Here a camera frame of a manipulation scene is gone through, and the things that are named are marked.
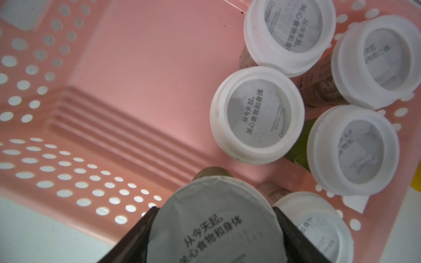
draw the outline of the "basket hole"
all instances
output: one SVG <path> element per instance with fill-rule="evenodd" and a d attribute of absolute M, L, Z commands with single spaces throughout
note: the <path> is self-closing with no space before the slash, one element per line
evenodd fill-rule
<path fill-rule="evenodd" d="M 16 173 L 15 176 L 20 179 L 30 179 L 34 177 L 35 174 L 32 172 L 20 172 L 20 173 Z"/>
<path fill-rule="evenodd" d="M 91 179 L 92 181 L 99 181 L 101 180 L 101 177 L 97 176 L 97 175 L 91 175 L 89 176 L 89 179 Z"/>
<path fill-rule="evenodd" d="M 40 170 L 43 171 L 43 172 L 53 172 L 56 169 L 53 166 L 46 165 L 46 166 L 40 167 Z"/>
<path fill-rule="evenodd" d="M 133 213 L 136 211 L 136 207 L 134 205 L 126 205 L 126 211 Z"/>
<path fill-rule="evenodd" d="M 6 169 L 12 169 L 15 165 L 10 162 L 0 162 L 0 169 L 6 170 Z"/>
<path fill-rule="evenodd" d="M 51 181 L 40 181 L 37 183 L 37 186 L 40 188 L 50 188 L 54 186 L 54 183 Z"/>
<path fill-rule="evenodd" d="M 65 190 L 60 190 L 60 191 L 58 191 L 58 192 L 57 192 L 57 195 L 58 195 L 59 197 L 64 197 L 64 198 L 66 198 L 66 197 L 71 197 L 71 196 L 73 195 L 73 192 L 72 192 L 72 191 L 70 191 L 70 190 L 68 190 L 68 189 L 65 189 Z"/>
<path fill-rule="evenodd" d="M 80 206 L 89 206 L 91 203 L 91 200 L 89 200 L 88 198 L 81 198 L 76 201 L 76 204 Z"/>
<path fill-rule="evenodd" d="M 98 207 L 95 211 L 98 215 L 108 215 L 109 209 L 106 207 Z"/>
<path fill-rule="evenodd" d="M 110 199 L 108 199 L 108 201 L 110 202 L 110 204 L 113 205 L 118 205 L 121 202 L 120 198 L 118 197 L 111 197 Z"/>
<path fill-rule="evenodd" d="M 77 183 L 75 183 L 75 186 L 77 188 L 84 189 L 84 188 L 88 187 L 88 183 L 87 182 L 77 182 Z"/>
<path fill-rule="evenodd" d="M 63 173 L 63 174 L 58 175 L 57 178 L 60 180 L 68 181 L 72 178 L 72 176 L 70 174 Z"/>
<path fill-rule="evenodd" d="M 94 196 L 96 196 L 96 197 L 101 197 L 101 196 L 103 196 L 105 193 L 104 193 L 104 191 L 103 190 L 93 190 L 92 191 L 92 194 L 94 195 Z"/>
<path fill-rule="evenodd" d="M 124 225 L 125 223 L 127 223 L 127 217 L 123 215 L 118 215 L 114 218 L 114 221 L 119 225 Z"/>
<path fill-rule="evenodd" d="M 126 190 L 126 189 L 121 189 L 120 191 L 119 191 L 119 193 L 121 194 L 121 195 L 129 195 L 129 191 L 128 190 Z"/>
<path fill-rule="evenodd" d="M 18 60 L 14 56 L 4 56 L 1 63 L 7 67 L 14 67 L 18 64 Z"/>
<path fill-rule="evenodd" d="M 115 184 L 110 183 L 110 182 L 105 183 L 104 185 L 105 185 L 105 187 L 110 188 L 110 189 L 115 187 Z"/>
<path fill-rule="evenodd" d="M 12 47 L 16 50 L 22 51 L 28 48 L 28 43 L 23 38 L 15 38 L 12 40 Z"/>
<path fill-rule="evenodd" d="M 138 202 L 138 203 L 142 203 L 142 202 L 143 202 L 143 198 L 142 198 L 142 197 L 140 197 L 140 196 L 136 196 L 136 197 L 134 197 L 134 200 L 135 200 L 136 202 Z"/>
<path fill-rule="evenodd" d="M 0 114 L 0 120 L 3 122 L 7 122 L 8 120 L 11 120 L 13 118 L 12 112 L 3 112 Z"/>

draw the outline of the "circular hole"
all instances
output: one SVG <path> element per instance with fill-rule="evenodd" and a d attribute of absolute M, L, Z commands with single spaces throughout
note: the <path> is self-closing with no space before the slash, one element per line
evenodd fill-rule
<path fill-rule="evenodd" d="M 60 53 L 61 54 L 66 55 L 66 54 L 69 53 L 69 51 L 70 51 L 70 48 L 69 48 L 68 45 L 61 45 L 60 46 Z"/>
<path fill-rule="evenodd" d="M 37 93 L 40 95 L 46 94 L 48 91 L 48 88 L 46 86 L 41 86 L 37 89 Z"/>
<path fill-rule="evenodd" d="M 134 200 L 135 200 L 136 202 L 138 202 L 138 203 L 142 203 L 142 202 L 143 202 L 143 198 L 142 198 L 142 197 L 140 197 L 140 196 L 136 196 L 136 197 L 134 197 Z"/>
<path fill-rule="evenodd" d="M 76 201 L 76 204 L 80 206 L 89 206 L 92 202 L 88 198 L 81 198 Z"/>
<path fill-rule="evenodd" d="M 60 180 L 68 181 L 72 178 L 72 176 L 70 174 L 63 173 L 63 174 L 58 175 L 57 178 Z"/>
<path fill-rule="evenodd" d="M 127 223 L 127 217 L 123 215 L 118 215 L 114 218 L 114 221 L 119 225 L 124 225 L 125 223 Z"/>
<path fill-rule="evenodd" d="M 120 198 L 118 197 L 111 197 L 108 201 L 113 205 L 118 205 L 120 203 Z"/>
<path fill-rule="evenodd" d="M 88 183 L 87 182 L 77 182 L 77 183 L 75 183 L 75 186 L 77 188 L 84 189 L 84 188 L 88 187 Z"/>
<path fill-rule="evenodd" d="M 21 139 L 10 139 L 9 142 L 16 143 L 16 144 L 23 144 L 23 143 L 25 143 L 25 141 L 24 140 L 21 140 Z"/>
<path fill-rule="evenodd" d="M 52 72 L 48 72 L 45 74 L 45 80 L 47 81 L 53 81 L 56 78 L 56 75 Z"/>
<path fill-rule="evenodd" d="M 351 221 L 349 222 L 349 226 L 352 228 L 352 230 L 361 230 L 361 223 L 357 219 L 351 219 Z"/>
<path fill-rule="evenodd" d="M 105 187 L 107 187 L 107 188 L 114 188 L 114 187 L 115 187 L 115 184 L 110 183 L 110 182 L 105 183 L 104 185 L 105 185 Z"/>
<path fill-rule="evenodd" d="M 339 209 L 336 210 L 336 212 L 338 213 L 340 218 L 344 218 L 344 213 L 342 211 L 340 211 Z"/>
<path fill-rule="evenodd" d="M 35 176 L 35 174 L 32 172 L 20 172 L 15 175 L 17 178 L 21 178 L 21 179 L 29 179 Z"/>
<path fill-rule="evenodd" d="M 13 167 L 15 167 L 15 165 L 13 163 L 10 162 L 0 162 L 0 169 L 12 169 Z"/>
<path fill-rule="evenodd" d="M 50 188 L 53 187 L 54 183 L 51 181 L 40 181 L 37 183 L 37 186 L 40 188 Z"/>
<path fill-rule="evenodd" d="M 83 169 L 83 168 L 76 168 L 75 169 L 75 173 L 80 173 L 80 174 L 82 174 L 82 173 L 85 173 L 86 172 L 86 170 L 85 169 Z"/>
<path fill-rule="evenodd" d="M 67 32 L 67 39 L 69 41 L 75 41 L 76 40 L 76 33 L 74 31 Z"/>
<path fill-rule="evenodd" d="M 91 176 L 89 176 L 89 179 L 91 179 L 92 181 L 99 181 L 99 180 L 101 180 L 101 177 L 99 177 L 97 175 L 91 175 Z"/>
<path fill-rule="evenodd" d="M 38 73 L 38 67 L 36 65 L 29 65 L 25 70 L 29 75 L 35 75 Z"/>
<path fill-rule="evenodd" d="M 31 114 L 26 114 L 24 116 L 22 116 L 21 118 L 21 122 L 30 122 L 32 121 L 32 119 L 34 118 L 34 116 L 32 116 Z"/>
<path fill-rule="evenodd" d="M 29 146 L 27 147 L 28 151 L 41 151 L 40 147 L 36 147 L 36 146 Z"/>
<path fill-rule="evenodd" d="M 93 190 L 93 191 L 92 191 L 92 194 L 93 194 L 94 196 L 96 196 L 96 197 L 101 197 L 101 196 L 103 196 L 105 193 L 104 193 L 104 191 L 103 191 L 103 190 Z"/>
<path fill-rule="evenodd" d="M 378 16 L 378 14 L 380 13 L 380 10 L 378 9 L 370 9 L 369 11 L 367 11 L 365 13 L 365 17 L 370 19 L 370 18 L 375 18 L 376 16 Z"/>
<path fill-rule="evenodd" d="M 3 153 L 8 154 L 8 155 L 19 155 L 19 154 L 21 154 L 21 152 L 18 151 L 18 150 L 4 150 Z"/>
<path fill-rule="evenodd" d="M 53 60 L 53 66 L 54 66 L 54 67 L 59 68 L 59 67 L 61 67 L 62 65 L 63 65 L 63 61 L 62 61 L 61 59 L 59 59 L 59 58 L 55 58 L 55 59 Z"/>
<path fill-rule="evenodd" d="M 4 84 L 4 83 L 6 83 L 8 79 L 9 79 L 9 78 L 7 77 L 7 75 L 6 75 L 6 74 L 4 74 L 4 73 L 0 73 L 0 84 Z"/>
<path fill-rule="evenodd" d="M 83 27 L 83 20 L 82 20 L 80 17 L 77 17 L 77 18 L 75 19 L 75 26 L 76 26 L 77 28 L 81 28 L 81 27 Z"/>
<path fill-rule="evenodd" d="M 46 144 L 46 145 L 45 145 L 45 147 L 50 148 L 50 149 L 55 149 L 55 148 L 57 148 L 57 146 L 56 146 L 56 145 L 54 145 L 54 144 Z"/>
<path fill-rule="evenodd" d="M 414 96 L 415 96 L 414 92 L 411 92 L 407 96 L 402 97 L 400 100 L 401 101 L 410 101 L 410 100 L 412 100 L 414 98 Z"/>
<path fill-rule="evenodd" d="M 341 14 L 336 18 L 336 21 L 338 23 L 344 23 L 346 20 L 348 20 L 348 15 L 347 14 Z"/>
<path fill-rule="evenodd" d="M 46 158 L 46 159 L 55 159 L 55 158 L 57 158 L 57 156 L 54 155 L 54 154 L 43 154 L 43 157 Z"/>
<path fill-rule="evenodd" d="M 71 166 L 72 163 L 68 162 L 68 161 L 59 161 L 59 165 L 61 165 L 61 166 Z"/>
<path fill-rule="evenodd" d="M 360 9 L 364 8 L 364 6 L 365 6 L 365 0 L 358 0 L 358 1 L 355 1 L 352 4 L 352 9 L 360 10 Z"/>
<path fill-rule="evenodd" d="M 1 62 L 7 67 L 13 67 L 17 65 L 18 60 L 14 56 L 4 56 L 2 57 Z"/>
<path fill-rule="evenodd" d="M 31 140 L 31 141 L 37 141 L 37 142 L 44 141 L 44 140 L 43 140 L 43 139 L 41 139 L 41 138 L 30 138 L 30 140 Z"/>
<path fill-rule="evenodd" d="M 16 50 L 22 51 L 28 48 L 28 44 L 25 39 L 15 38 L 12 40 L 12 47 Z"/>
<path fill-rule="evenodd" d="M 35 51 L 34 56 L 38 60 L 44 60 L 47 58 L 47 53 L 44 50 L 40 49 Z"/>
<path fill-rule="evenodd" d="M 53 172 L 56 169 L 54 167 L 50 166 L 50 165 L 46 165 L 46 166 L 40 167 L 40 170 L 43 171 L 43 172 Z"/>
<path fill-rule="evenodd" d="M 400 123 L 395 123 L 392 125 L 393 128 L 395 129 L 396 132 L 400 131 L 400 129 L 402 129 L 402 124 Z"/>
<path fill-rule="evenodd" d="M 30 83 L 27 80 L 21 80 L 18 82 L 18 84 L 16 85 L 18 87 L 18 89 L 20 90 L 27 90 L 30 87 Z"/>
<path fill-rule="evenodd" d="M 54 20 L 51 22 L 51 27 L 52 27 L 54 30 L 56 30 L 56 31 L 60 31 L 60 30 L 62 30 L 62 29 L 63 29 L 63 24 L 60 22 L 60 20 L 58 20 L 58 19 L 54 19 Z"/>
<path fill-rule="evenodd" d="M 108 208 L 106 208 L 106 207 L 98 207 L 98 208 L 95 210 L 95 212 L 96 212 L 98 215 L 108 215 L 108 214 L 109 214 L 109 209 L 108 209 Z"/>
<path fill-rule="evenodd" d="M 29 103 L 29 108 L 31 108 L 31 109 L 36 109 L 36 108 L 38 108 L 40 105 L 41 105 L 41 102 L 40 102 L 40 101 L 31 101 L 31 102 Z"/>
<path fill-rule="evenodd" d="M 12 106 L 19 105 L 22 102 L 22 98 L 19 96 L 13 96 L 9 98 L 9 104 Z"/>
<path fill-rule="evenodd" d="M 133 213 L 136 211 L 136 207 L 134 205 L 126 205 L 126 211 Z"/>
<path fill-rule="evenodd" d="M 3 112 L 0 114 L 0 120 L 3 122 L 7 122 L 8 120 L 11 120 L 13 118 L 13 113 L 11 112 Z"/>
<path fill-rule="evenodd" d="M 89 8 L 88 5 L 82 5 L 82 14 L 84 15 L 89 15 L 89 13 L 91 12 L 91 9 Z"/>
<path fill-rule="evenodd" d="M 38 160 L 36 158 L 23 158 L 21 161 L 24 162 L 24 163 L 29 163 L 29 164 L 38 162 Z"/>
<path fill-rule="evenodd" d="M 121 189 L 119 192 L 120 192 L 120 194 L 121 194 L 121 195 L 129 195 L 129 193 L 130 193 L 130 192 L 129 192 L 128 190 L 126 190 L 126 189 Z"/>
<path fill-rule="evenodd" d="M 384 109 L 377 111 L 377 113 L 379 113 L 381 116 L 386 115 L 386 111 Z"/>
<path fill-rule="evenodd" d="M 70 8 L 68 7 L 68 5 L 61 5 L 60 6 L 60 14 L 62 14 L 63 16 L 70 15 Z"/>
<path fill-rule="evenodd" d="M 44 40 L 44 43 L 48 46 L 51 46 L 54 44 L 54 37 L 50 34 L 45 35 L 43 40 Z"/>
<path fill-rule="evenodd" d="M 66 198 L 66 197 L 71 197 L 71 196 L 73 195 L 73 192 L 72 192 L 72 191 L 70 191 L 70 190 L 65 189 L 65 190 L 60 190 L 60 191 L 58 191 L 58 192 L 57 192 L 57 195 L 58 195 L 59 197 L 64 197 L 64 198 Z"/>
<path fill-rule="evenodd" d="M 408 113 L 408 109 L 407 108 L 400 108 L 399 110 L 395 111 L 395 116 L 396 117 L 403 117 Z"/>

